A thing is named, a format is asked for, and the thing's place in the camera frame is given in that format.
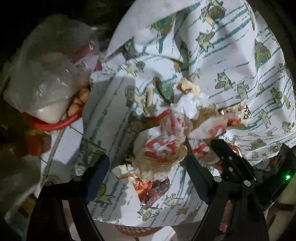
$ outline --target white tile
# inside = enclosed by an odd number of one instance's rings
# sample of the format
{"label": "white tile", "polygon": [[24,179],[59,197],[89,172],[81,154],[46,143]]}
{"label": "white tile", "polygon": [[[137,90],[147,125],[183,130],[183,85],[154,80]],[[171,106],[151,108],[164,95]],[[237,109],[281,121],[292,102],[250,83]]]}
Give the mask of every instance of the white tile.
{"label": "white tile", "polygon": [[77,130],[80,134],[83,134],[83,120],[79,118],[77,121],[70,125],[73,129]]}
{"label": "white tile", "polygon": [[50,163],[48,177],[56,176],[63,182],[71,180],[72,165],[77,157],[82,134],[67,127]]}
{"label": "white tile", "polygon": [[48,134],[51,135],[51,137],[52,137],[51,148],[50,148],[50,150],[49,150],[48,152],[43,153],[43,154],[40,155],[40,157],[41,157],[45,162],[48,162],[48,159],[49,159],[50,153],[51,153],[52,148],[53,148],[53,146],[54,146],[54,144],[55,144],[55,142],[56,142],[56,140],[57,140],[57,138],[58,138],[58,136],[59,136],[59,134],[60,134],[60,131],[53,131],[53,132],[50,132],[50,133],[48,133]]}
{"label": "white tile", "polygon": [[170,241],[175,231],[171,226],[163,227],[161,230],[146,237],[140,237],[140,241]]}

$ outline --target plastic bag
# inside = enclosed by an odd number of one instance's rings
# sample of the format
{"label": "plastic bag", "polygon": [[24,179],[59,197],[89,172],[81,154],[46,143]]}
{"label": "plastic bag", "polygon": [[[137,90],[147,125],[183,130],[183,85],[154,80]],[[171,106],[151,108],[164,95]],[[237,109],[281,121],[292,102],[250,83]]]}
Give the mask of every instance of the plastic bag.
{"label": "plastic bag", "polygon": [[170,180],[149,181],[138,178],[130,164],[118,165],[112,172],[129,188],[133,188],[141,202],[141,210],[151,207],[159,198],[161,198],[169,189]]}
{"label": "plastic bag", "polygon": [[228,125],[235,126],[240,123],[240,118],[235,114],[226,114],[221,116],[213,116],[208,118],[201,125],[192,130],[188,138],[189,139],[209,139],[223,135],[226,132]]}
{"label": "plastic bag", "polygon": [[56,123],[89,81],[99,44],[86,24],[52,15],[25,39],[10,71],[4,99],[21,112]]}
{"label": "plastic bag", "polygon": [[144,180],[164,181],[171,168],[181,162],[187,148],[184,130],[188,125],[184,115],[168,113],[160,120],[160,126],[141,132],[134,143],[135,175]]}

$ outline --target red object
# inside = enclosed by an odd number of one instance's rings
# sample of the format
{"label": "red object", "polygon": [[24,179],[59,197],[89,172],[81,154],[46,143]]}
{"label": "red object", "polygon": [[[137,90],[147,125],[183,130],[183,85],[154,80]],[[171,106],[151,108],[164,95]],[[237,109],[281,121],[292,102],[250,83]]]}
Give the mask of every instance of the red object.
{"label": "red object", "polygon": [[44,140],[42,134],[27,135],[27,151],[32,156],[40,156],[43,153]]}
{"label": "red object", "polygon": [[150,116],[150,117],[145,117],[146,119],[149,120],[153,120],[153,121],[159,121],[162,118],[164,118],[166,115],[172,113],[172,109],[166,109],[165,111],[163,111],[161,114],[159,114],[158,116]]}
{"label": "red object", "polygon": [[203,143],[201,146],[199,146],[198,148],[192,149],[192,153],[196,154],[198,153],[200,156],[197,157],[197,159],[201,159],[203,157],[205,157],[208,154],[208,151],[204,151],[204,149],[208,147],[205,143]]}
{"label": "red object", "polygon": [[42,131],[55,131],[61,130],[72,124],[74,121],[78,120],[82,116],[84,105],[82,105],[74,115],[68,117],[66,120],[61,120],[55,124],[48,124],[42,120],[39,120],[36,117],[29,115],[28,113],[23,113],[25,121],[31,126],[36,129]]}
{"label": "red object", "polygon": [[238,124],[240,124],[242,122],[242,119],[239,117],[233,117],[233,118],[229,118],[228,119],[228,125],[229,126],[237,126]]}
{"label": "red object", "polygon": [[213,129],[209,130],[212,137],[220,136],[226,132],[224,125],[216,125]]}
{"label": "red object", "polygon": [[156,233],[158,230],[161,230],[162,227],[157,228],[142,228],[142,227],[130,227],[124,225],[115,225],[115,228],[122,234],[130,237],[145,237],[151,234]]}

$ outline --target cartoon cat print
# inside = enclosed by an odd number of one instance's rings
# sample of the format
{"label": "cartoon cat print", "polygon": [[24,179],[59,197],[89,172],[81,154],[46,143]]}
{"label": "cartoon cat print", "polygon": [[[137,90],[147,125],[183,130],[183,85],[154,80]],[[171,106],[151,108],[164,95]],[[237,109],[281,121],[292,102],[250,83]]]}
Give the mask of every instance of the cartoon cat print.
{"label": "cartoon cat print", "polygon": [[130,55],[130,51],[131,51],[131,47],[133,44],[133,38],[130,39],[129,41],[127,41],[123,46],[121,46],[116,53],[122,53],[123,57],[125,58],[125,60],[129,59],[129,55]]}
{"label": "cartoon cat print", "polygon": [[269,120],[270,117],[267,116],[267,113],[263,109],[261,111],[259,111],[258,119],[262,119],[263,120],[264,125],[265,125],[266,128],[268,127],[267,124],[271,125],[270,120]]}
{"label": "cartoon cat print", "polygon": [[176,13],[169,15],[152,24],[152,28],[154,28],[158,32],[157,35],[161,36],[161,38],[156,42],[156,46],[160,54],[163,52],[163,42],[166,36],[172,30],[172,26],[174,24],[175,18],[176,18]]}
{"label": "cartoon cat print", "polygon": [[270,146],[268,150],[269,150],[271,153],[276,153],[276,152],[278,152],[278,151],[281,149],[281,145],[282,145],[282,144],[281,144],[279,141],[277,141],[276,144]]}
{"label": "cartoon cat print", "polygon": [[256,69],[264,65],[271,57],[270,51],[262,42],[255,40],[254,57],[256,63]]}
{"label": "cartoon cat print", "polygon": [[200,76],[198,75],[199,71],[200,69],[196,68],[195,72],[189,76],[189,81],[191,83],[194,83],[196,78],[200,78]]}
{"label": "cartoon cat print", "polygon": [[175,59],[172,59],[172,62],[174,63],[174,70],[176,73],[180,73],[181,72],[181,67],[183,65],[182,62],[178,61],[178,60],[175,60]]}
{"label": "cartoon cat print", "polygon": [[143,216],[143,221],[147,221],[149,218],[154,218],[159,215],[160,210],[162,210],[162,208],[149,207],[147,209],[140,210],[137,213]]}
{"label": "cartoon cat print", "polygon": [[238,141],[238,140],[239,140],[239,137],[238,137],[237,135],[234,135],[234,136],[232,137],[232,140],[230,140],[230,139],[227,138],[227,137],[226,137],[226,139],[225,139],[225,141],[226,141],[227,143],[230,143],[230,144],[232,144],[232,145],[235,145],[235,142]]}
{"label": "cartoon cat print", "polygon": [[237,85],[237,93],[239,95],[236,98],[241,100],[248,99],[247,90],[249,90],[249,85],[245,85],[244,82],[239,83]]}
{"label": "cartoon cat print", "polygon": [[259,135],[249,132],[249,133],[248,133],[248,136],[251,136],[251,137],[258,137]]}
{"label": "cartoon cat print", "polygon": [[137,107],[144,110],[146,105],[146,96],[139,92],[138,88],[128,85],[125,89],[126,106],[131,108],[135,102]]}
{"label": "cartoon cat print", "polygon": [[255,23],[254,23],[254,17],[253,17],[252,11],[248,8],[246,3],[244,3],[244,5],[245,5],[246,9],[248,10],[248,15],[249,15],[251,22],[252,22],[252,28],[253,28],[253,30],[255,30]]}
{"label": "cartoon cat print", "polygon": [[101,141],[98,141],[97,144],[92,143],[84,138],[81,140],[79,151],[83,154],[82,160],[83,164],[77,169],[78,172],[83,172],[86,168],[93,166],[93,156],[95,154],[99,155],[106,152],[105,149],[101,148]]}
{"label": "cartoon cat print", "polygon": [[207,22],[212,28],[215,27],[218,20],[225,16],[225,11],[221,10],[218,6],[209,4],[207,7],[201,9],[202,22]]}
{"label": "cartoon cat print", "polygon": [[146,130],[146,122],[143,116],[138,116],[136,112],[131,112],[128,116],[128,124],[131,131],[135,133],[141,133]]}
{"label": "cartoon cat print", "polygon": [[145,67],[145,63],[143,61],[128,61],[125,64],[121,65],[121,67],[128,72],[129,74],[133,75],[134,77],[137,76],[138,72],[142,72]]}
{"label": "cartoon cat print", "polygon": [[208,34],[200,32],[199,36],[195,40],[198,41],[199,46],[207,52],[209,48],[214,48],[214,45],[209,42],[214,35],[214,32],[210,32]]}
{"label": "cartoon cat print", "polygon": [[210,16],[207,7],[204,7],[201,9],[202,12],[202,22],[207,22],[211,27],[214,28],[216,21],[213,20],[213,18]]}
{"label": "cartoon cat print", "polygon": [[289,101],[289,99],[285,95],[284,95],[284,102],[286,104],[287,109],[290,109],[291,108],[291,102]]}
{"label": "cartoon cat print", "polygon": [[290,127],[291,123],[289,122],[286,122],[286,121],[283,121],[282,125],[281,125],[281,128],[284,130],[284,133],[287,134],[291,131],[291,127]]}
{"label": "cartoon cat print", "polygon": [[279,64],[279,71],[285,76],[286,74],[286,64],[280,63]]}
{"label": "cartoon cat print", "polygon": [[266,135],[267,135],[268,137],[273,137],[272,131],[267,132]]}
{"label": "cartoon cat print", "polygon": [[280,107],[282,105],[281,103],[281,98],[282,98],[282,93],[280,91],[277,91],[274,87],[271,89],[271,94],[274,102],[276,103],[277,107]]}
{"label": "cartoon cat print", "polygon": [[262,139],[258,138],[257,140],[251,142],[251,149],[249,150],[256,150],[263,146],[266,146],[266,143]]}
{"label": "cartoon cat print", "polygon": [[224,87],[224,90],[229,90],[232,89],[232,84],[235,83],[231,83],[230,79],[226,76],[225,72],[222,73],[218,73],[217,74],[218,77],[218,84],[216,84],[215,89],[221,89]]}
{"label": "cartoon cat print", "polygon": [[182,201],[183,201],[183,198],[176,198],[176,194],[173,193],[170,197],[167,196],[163,203],[171,207],[171,206],[180,205]]}
{"label": "cartoon cat print", "polygon": [[259,84],[258,85],[258,88],[257,88],[257,94],[256,94],[256,97],[258,97],[259,95],[261,95],[264,91],[264,88],[263,88],[263,85],[262,84]]}
{"label": "cartoon cat print", "polygon": [[271,33],[271,35],[272,35],[272,38],[271,38],[271,39],[272,39],[273,41],[275,41],[276,44],[279,46],[279,42],[277,41],[277,39],[276,39],[274,33],[270,30],[270,28],[268,28],[268,29],[269,29],[269,31],[270,31],[270,33]]}
{"label": "cartoon cat print", "polygon": [[96,203],[100,203],[100,207],[103,207],[104,204],[112,205],[110,199],[115,198],[113,195],[106,195],[106,184],[101,184],[100,190],[97,193],[96,198],[93,200]]}
{"label": "cartoon cat print", "polygon": [[187,211],[188,211],[188,208],[180,208],[180,209],[178,209],[178,212],[176,213],[176,215],[177,216],[179,216],[181,214],[186,215],[187,214]]}
{"label": "cartoon cat print", "polygon": [[258,158],[259,158],[258,152],[253,151],[252,152],[252,159],[258,159]]}
{"label": "cartoon cat print", "polygon": [[215,7],[219,7],[222,11],[226,11],[226,8],[224,8],[222,6],[223,2],[218,2],[217,0],[209,0],[209,4],[215,6]]}

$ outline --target yellow object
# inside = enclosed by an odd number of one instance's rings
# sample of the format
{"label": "yellow object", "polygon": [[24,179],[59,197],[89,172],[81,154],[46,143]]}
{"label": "yellow object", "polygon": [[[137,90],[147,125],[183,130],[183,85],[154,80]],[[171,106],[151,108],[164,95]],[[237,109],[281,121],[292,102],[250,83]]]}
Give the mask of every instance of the yellow object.
{"label": "yellow object", "polygon": [[192,84],[186,78],[182,78],[177,88],[182,91],[184,94],[193,93],[195,98],[200,96],[200,88],[199,86]]}
{"label": "yellow object", "polygon": [[21,207],[22,207],[22,208],[23,208],[23,209],[24,209],[29,215],[31,215],[32,212],[33,212],[33,209],[34,209],[35,204],[36,204],[36,202],[35,202],[35,200],[34,200],[33,198],[31,198],[31,197],[27,197],[27,198],[23,201]]}
{"label": "yellow object", "polygon": [[2,128],[5,129],[5,130],[8,130],[8,129],[9,129],[9,126],[8,126],[8,125],[1,124],[1,123],[0,123],[0,126],[2,126]]}
{"label": "yellow object", "polygon": [[37,134],[43,134],[44,131],[42,130],[39,130],[39,129],[29,129],[25,132],[26,135],[29,135],[29,136],[34,136],[34,135],[37,135]]}

